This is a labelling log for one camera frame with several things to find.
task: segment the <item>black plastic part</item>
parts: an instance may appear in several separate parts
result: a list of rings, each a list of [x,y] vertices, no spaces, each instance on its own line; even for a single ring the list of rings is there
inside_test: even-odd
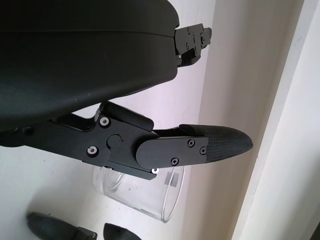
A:
[[[75,240],[77,228],[53,216],[33,212],[27,217],[29,229],[41,240]]]
[[[211,43],[212,30],[202,24],[179,28],[175,31],[174,43],[178,67],[195,64],[201,51]]]
[[[163,35],[6,32],[0,46],[0,131],[67,115],[177,74],[174,38]]]
[[[194,140],[189,147],[188,141]],[[207,137],[160,137],[145,141],[136,152],[136,161],[142,168],[160,169],[172,166],[171,160],[178,158],[175,166],[205,164],[207,157],[200,153],[208,145]]]
[[[151,132],[154,129],[154,122],[139,113],[133,112],[123,106],[119,106],[113,102],[104,102],[99,106],[101,112],[111,118],[131,124],[138,128]]]
[[[32,135],[24,134],[24,128],[20,128],[14,133],[0,133],[0,140],[60,154],[95,166],[113,168],[114,164],[117,164],[117,170],[120,172],[122,171],[119,166],[124,165],[124,169],[132,168],[131,172],[135,173],[137,177],[153,179],[156,175],[151,173],[151,169],[140,167],[134,153],[142,142],[159,136],[126,122],[102,115],[99,111],[96,115],[93,119],[97,119],[97,121],[89,131],[78,130],[74,126],[62,124],[61,121],[60,124],[46,121],[31,125],[30,127],[34,129]],[[102,117],[109,117],[110,125],[108,128],[102,128],[97,123]],[[75,122],[83,121],[80,116],[74,115],[72,118]],[[108,144],[111,143],[108,142],[108,139],[113,138],[112,136],[117,136],[121,142],[113,140],[112,146],[109,146]],[[87,149],[91,146],[98,149],[97,155],[88,154]]]
[[[192,136],[206,136],[206,162],[216,162],[243,154],[253,147],[251,138],[242,131],[225,126],[187,125],[180,128]]]
[[[77,231],[72,240],[96,240],[98,234],[83,227],[77,227]]]
[[[105,240],[141,240],[128,229],[110,223],[104,225],[103,237]]]
[[[179,18],[167,0],[12,0],[0,32],[135,32],[173,37]]]

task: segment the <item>clear plastic container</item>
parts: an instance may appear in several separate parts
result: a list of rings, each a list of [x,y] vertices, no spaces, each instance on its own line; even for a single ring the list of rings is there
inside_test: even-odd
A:
[[[167,223],[177,205],[184,177],[184,166],[161,168],[152,180],[95,167],[93,185],[105,196]]]

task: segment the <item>transparent plastic cup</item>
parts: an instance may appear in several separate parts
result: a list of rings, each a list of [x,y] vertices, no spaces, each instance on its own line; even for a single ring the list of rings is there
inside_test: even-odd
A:
[[[184,166],[161,168],[152,180],[95,167],[93,185],[105,196],[167,223],[177,205],[184,177]]]

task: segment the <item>white wall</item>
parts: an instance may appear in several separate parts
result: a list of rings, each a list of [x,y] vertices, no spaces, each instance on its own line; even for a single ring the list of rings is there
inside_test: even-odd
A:
[[[308,8],[302,21],[313,16],[315,4],[317,1],[305,1],[303,7]],[[254,168],[253,175],[261,171],[260,178],[251,179],[258,182],[244,228],[234,236],[235,240],[308,240],[320,222],[319,42],[320,3],[294,67],[264,167]],[[283,91],[278,91],[277,96],[281,94]],[[281,104],[277,101],[280,97],[276,97],[273,108]]]
[[[292,40],[291,21],[301,2],[216,1],[199,123],[242,130],[254,148],[192,167],[181,239],[232,238],[271,111],[269,95],[279,84],[278,67],[283,69],[288,54],[283,48]]]

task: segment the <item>black metal bracket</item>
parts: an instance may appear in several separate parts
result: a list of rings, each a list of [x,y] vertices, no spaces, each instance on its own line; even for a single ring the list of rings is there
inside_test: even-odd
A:
[[[178,67],[195,64],[201,57],[201,50],[211,43],[212,30],[202,24],[175,30],[174,43]]]
[[[206,162],[200,148],[208,145],[207,137],[194,137],[179,127],[153,127],[151,119],[106,102],[89,119],[67,114],[1,132],[0,143],[45,150],[147,180],[156,177],[152,169]]]

